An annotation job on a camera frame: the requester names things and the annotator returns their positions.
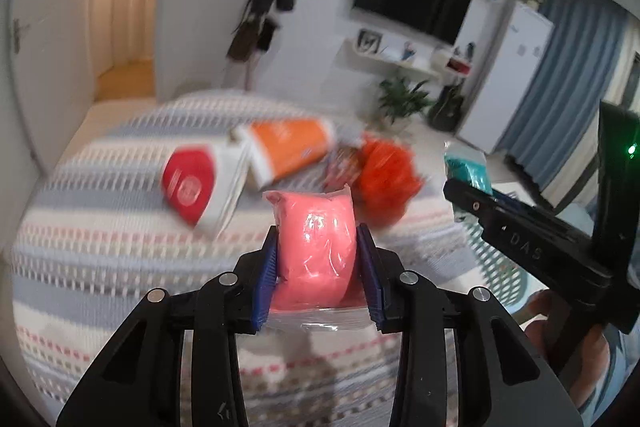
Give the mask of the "teal snack packet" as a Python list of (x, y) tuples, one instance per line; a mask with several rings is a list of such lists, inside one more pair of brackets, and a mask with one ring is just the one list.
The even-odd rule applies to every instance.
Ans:
[(457, 141), (447, 141), (444, 145), (444, 164), (448, 180), (456, 179), (492, 194), (486, 156), (481, 150)]

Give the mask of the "orange plastic bag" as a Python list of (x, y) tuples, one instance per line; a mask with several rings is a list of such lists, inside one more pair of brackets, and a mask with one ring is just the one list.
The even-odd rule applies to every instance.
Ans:
[(391, 227), (405, 216), (410, 200), (424, 184), (414, 167), (413, 153), (402, 144), (366, 134), (358, 159), (358, 219), (370, 229)]

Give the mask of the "red and white paper cup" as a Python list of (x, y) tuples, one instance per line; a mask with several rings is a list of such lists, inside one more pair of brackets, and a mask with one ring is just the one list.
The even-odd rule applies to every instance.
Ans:
[(160, 185), (168, 205), (187, 225), (216, 239), (230, 222), (243, 191), (250, 152), (244, 144), (177, 147)]

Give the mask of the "pink snack pack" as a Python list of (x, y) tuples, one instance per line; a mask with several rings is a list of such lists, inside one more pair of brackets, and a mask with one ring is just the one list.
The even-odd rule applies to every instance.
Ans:
[(278, 237), (277, 312), (360, 307), (357, 234), (349, 186), (331, 193), (268, 191)]

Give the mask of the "black device with green light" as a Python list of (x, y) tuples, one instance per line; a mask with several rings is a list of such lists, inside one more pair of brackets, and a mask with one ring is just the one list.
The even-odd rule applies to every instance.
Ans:
[(639, 317), (639, 285), (630, 262), (639, 224), (639, 116), (608, 102), (599, 112), (599, 190), (596, 223), (586, 260), (605, 281), (575, 297), (552, 295), (544, 331), (548, 362), (565, 388), (582, 371), (582, 348), (596, 326), (613, 325), (628, 334)]

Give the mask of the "light blue perforated basket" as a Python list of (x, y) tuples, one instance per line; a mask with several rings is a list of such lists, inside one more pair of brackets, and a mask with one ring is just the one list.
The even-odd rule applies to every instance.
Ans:
[(506, 311), (515, 313), (526, 303), (528, 273), (482, 239), (483, 228), (478, 222), (463, 221), (462, 225), (468, 236), (471, 251), (480, 266), (483, 285), (500, 301)]

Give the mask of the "striped woven sofa cover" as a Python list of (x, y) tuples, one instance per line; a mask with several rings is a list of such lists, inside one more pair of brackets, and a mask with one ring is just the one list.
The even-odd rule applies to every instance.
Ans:
[[(235, 92), (203, 92), (158, 106), (92, 141), (55, 169), (27, 209), (6, 261), (13, 317), (44, 415), (55, 421), (86, 369), (152, 288), (194, 291), (262, 245), (270, 205), (246, 190), (216, 239), (167, 206), (160, 174), (181, 145), (227, 142), (255, 120), (323, 117), (342, 139), (362, 132), (348, 110)], [(399, 339), (374, 327), (264, 329), (238, 340), (254, 426), (384, 426)]]

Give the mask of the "blue window curtains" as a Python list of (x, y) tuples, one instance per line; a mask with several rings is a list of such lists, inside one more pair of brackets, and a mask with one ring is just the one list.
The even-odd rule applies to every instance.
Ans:
[(600, 102), (622, 101), (639, 19), (613, 0), (542, 0), (540, 14), (554, 29), (498, 149), (560, 209), (596, 159)]

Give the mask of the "black acoustic guitar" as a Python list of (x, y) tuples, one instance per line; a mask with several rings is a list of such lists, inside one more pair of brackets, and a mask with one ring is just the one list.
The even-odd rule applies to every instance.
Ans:
[(437, 102), (427, 114), (428, 124), (435, 130), (451, 132), (456, 130), (462, 115), (464, 96), (462, 84), (450, 84), (442, 88)]

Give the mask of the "white refrigerator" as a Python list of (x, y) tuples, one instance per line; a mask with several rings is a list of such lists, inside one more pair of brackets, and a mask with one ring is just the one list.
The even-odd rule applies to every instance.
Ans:
[(544, 57), (553, 23), (521, 1), (500, 27), (457, 130), (457, 138), (494, 153)]

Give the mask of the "green potted plant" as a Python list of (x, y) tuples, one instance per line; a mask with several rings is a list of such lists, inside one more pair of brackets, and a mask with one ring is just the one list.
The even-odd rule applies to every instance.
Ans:
[(378, 123), (387, 131), (405, 130), (411, 119), (423, 116), (434, 104), (423, 89), (427, 80), (411, 83), (408, 78), (384, 79), (378, 84)]

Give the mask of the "red snack packet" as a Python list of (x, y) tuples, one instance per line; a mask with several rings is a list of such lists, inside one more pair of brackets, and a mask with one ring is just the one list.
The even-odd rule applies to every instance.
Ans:
[(354, 187), (361, 173), (360, 150), (340, 145), (329, 155), (324, 174), (323, 190), (340, 191), (345, 185)]

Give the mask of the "orange and white paper cup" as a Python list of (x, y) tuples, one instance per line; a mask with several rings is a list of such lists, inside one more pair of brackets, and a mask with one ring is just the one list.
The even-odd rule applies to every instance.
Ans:
[(336, 131), (326, 118), (260, 120), (236, 126), (231, 138), (248, 147), (250, 177), (261, 190), (325, 158)]

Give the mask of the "pink coat stand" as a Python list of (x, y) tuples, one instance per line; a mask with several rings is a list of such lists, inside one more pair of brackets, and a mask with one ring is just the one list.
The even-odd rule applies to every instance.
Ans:
[(255, 69), (259, 62), (257, 55), (252, 55), (245, 63), (244, 91), (252, 92), (255, 87)]

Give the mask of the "white curved wall shelf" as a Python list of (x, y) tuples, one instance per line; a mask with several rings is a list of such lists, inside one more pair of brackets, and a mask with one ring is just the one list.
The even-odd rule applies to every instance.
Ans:
[(399, 69), (405, 69), (408, 70), (408, 72), (416, 72), (417, 74), (424, 75), (426, 78), (431, 78), (434, 80), (442, 79), (442, 74), (440, 72), (431, 69), (431, 67), (423, 66), (421, 63), (416, 64), (415, 62), (396, 61), (384, 56), (383, 54), (361, 52), (357, 49), (356, 41), (352, 38), (345, 38), (344, 43), (346, 44), (347, 49), (352, 52), (352, 54), (360, 58), (364, 58), (365, 60), (375, 61), (386, 65), (393, 65)]

